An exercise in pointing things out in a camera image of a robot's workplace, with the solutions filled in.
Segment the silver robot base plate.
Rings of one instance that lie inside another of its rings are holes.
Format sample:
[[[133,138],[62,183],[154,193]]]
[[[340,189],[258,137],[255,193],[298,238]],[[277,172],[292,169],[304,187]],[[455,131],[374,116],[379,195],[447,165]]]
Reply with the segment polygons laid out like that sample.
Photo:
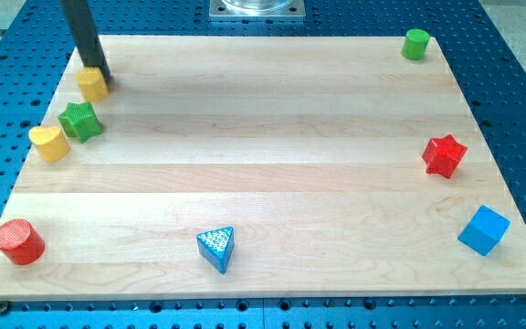
[[[232,18],[303,18],[304,0],[210,0],[209,16]]]

